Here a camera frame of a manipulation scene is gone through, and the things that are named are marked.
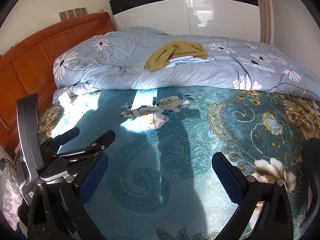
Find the light blue floral duvet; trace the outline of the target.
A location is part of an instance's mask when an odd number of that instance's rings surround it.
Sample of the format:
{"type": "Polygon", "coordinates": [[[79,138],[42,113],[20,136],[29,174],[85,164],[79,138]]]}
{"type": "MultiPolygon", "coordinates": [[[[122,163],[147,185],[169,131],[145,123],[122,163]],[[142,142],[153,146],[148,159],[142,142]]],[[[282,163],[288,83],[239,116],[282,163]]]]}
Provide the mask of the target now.
{"type": "Polygon", "coordinates": [[[319,100],[319,78],[272,44],[132,27],[95,35],[53,63],[53,103],[106,89],[209,86],[319,100]]]}

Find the white black striped wardrobe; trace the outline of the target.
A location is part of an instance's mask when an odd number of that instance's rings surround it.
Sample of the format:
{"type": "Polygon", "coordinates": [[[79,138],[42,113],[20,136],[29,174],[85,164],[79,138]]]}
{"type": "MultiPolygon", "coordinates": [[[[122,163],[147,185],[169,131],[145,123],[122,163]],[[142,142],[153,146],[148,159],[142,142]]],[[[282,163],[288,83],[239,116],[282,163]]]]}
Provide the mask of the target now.
{"type": "Polygon", "coordinates": [[[150,27],[174,35],[271,42],[269,0],[109,0],[117,29],[150,27]]]}

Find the floral pillow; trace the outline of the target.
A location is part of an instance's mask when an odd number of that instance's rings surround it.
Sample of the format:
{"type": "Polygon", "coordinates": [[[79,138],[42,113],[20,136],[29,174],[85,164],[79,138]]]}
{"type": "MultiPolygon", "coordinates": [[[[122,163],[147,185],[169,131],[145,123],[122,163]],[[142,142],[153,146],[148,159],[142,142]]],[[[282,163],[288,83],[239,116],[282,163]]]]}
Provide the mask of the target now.
{"type": "Polygon", "coordinates": [[[14,161],[1,148],[1,212],[14,231],[17,230],[20,222],[18,208],[22,202],[22,195],[17,188],[14,161]]]}

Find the orange wooden headboard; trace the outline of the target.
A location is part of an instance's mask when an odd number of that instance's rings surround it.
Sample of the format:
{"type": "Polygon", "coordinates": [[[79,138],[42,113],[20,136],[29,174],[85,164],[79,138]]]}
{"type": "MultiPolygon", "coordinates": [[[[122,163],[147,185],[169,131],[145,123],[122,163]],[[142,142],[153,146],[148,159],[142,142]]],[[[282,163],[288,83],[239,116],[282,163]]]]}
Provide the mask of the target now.
{"type": "Polygon", "coordinates": [[[37,93],[41,114],[52,104],[54,60],[80,42],[114,30],[107,12],[79,16],[34,33],[1,57],[1,149],[15,155],[18,99],[37,93]]]}

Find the grey wall switch panel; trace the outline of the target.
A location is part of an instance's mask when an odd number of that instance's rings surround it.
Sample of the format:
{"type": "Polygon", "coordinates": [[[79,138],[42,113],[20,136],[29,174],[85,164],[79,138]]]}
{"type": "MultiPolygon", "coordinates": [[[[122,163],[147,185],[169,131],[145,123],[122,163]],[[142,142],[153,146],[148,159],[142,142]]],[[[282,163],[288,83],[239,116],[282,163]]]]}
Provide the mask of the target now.
{"type": "Polygon", "coordinates": [[[60,21],[70,20],[79,16],[87,15],[87,8],[76,8],[59,13],[60,21]]]}

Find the light blue folded garment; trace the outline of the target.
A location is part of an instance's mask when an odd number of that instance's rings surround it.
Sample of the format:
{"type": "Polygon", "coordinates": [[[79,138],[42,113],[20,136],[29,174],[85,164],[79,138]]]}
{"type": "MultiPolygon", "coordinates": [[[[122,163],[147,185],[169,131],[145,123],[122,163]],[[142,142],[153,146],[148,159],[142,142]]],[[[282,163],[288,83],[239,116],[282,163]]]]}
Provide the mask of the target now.
{"type": "Polygon", "coordinates": [[[214,61],[214,58],[211,58],[211,57],[208,57],[207,59],[202,59],[200,57],[183,56],[183,57],[170,59],[169,64],[166,65],[165,68],[172,68],[172,67],[175,67],[177,64],[206,63],[206,62],[212,62],[212,61],[214,61]]]}

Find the mustard yellow knit sweater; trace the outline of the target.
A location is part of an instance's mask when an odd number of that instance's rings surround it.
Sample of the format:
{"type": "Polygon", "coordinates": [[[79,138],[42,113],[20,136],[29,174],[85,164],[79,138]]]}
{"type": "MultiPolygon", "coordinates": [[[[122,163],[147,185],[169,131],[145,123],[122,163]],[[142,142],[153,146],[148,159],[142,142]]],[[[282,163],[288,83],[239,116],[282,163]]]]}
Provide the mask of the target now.
{"type": "Polygon", "coordinates": [[[208,52],[199,42],[171,41],[153,52],[144,67],[153,72],[165,68],[170,60],[185,56],[206,60],[208,52]]]}

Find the teal floral plush blanket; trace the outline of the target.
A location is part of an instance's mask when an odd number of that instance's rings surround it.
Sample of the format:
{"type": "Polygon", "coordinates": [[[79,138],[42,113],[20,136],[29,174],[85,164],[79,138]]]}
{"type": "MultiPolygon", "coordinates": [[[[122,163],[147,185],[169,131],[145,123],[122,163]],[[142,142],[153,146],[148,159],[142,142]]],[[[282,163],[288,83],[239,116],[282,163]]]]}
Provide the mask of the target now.
{"type": "Polygon", "coordinates": [[[111,129],[109,167],[85,208],[106,239],[214,239],[236,210],[212,169],[221,152],[260,182],[281,179],[293,237],[308,209],[302,144],[319,137],[319,102],[210,87],[105,90],[60,104],[40,121],[41,140],[73,127],[60,148],[83,148],[111,129]]]}

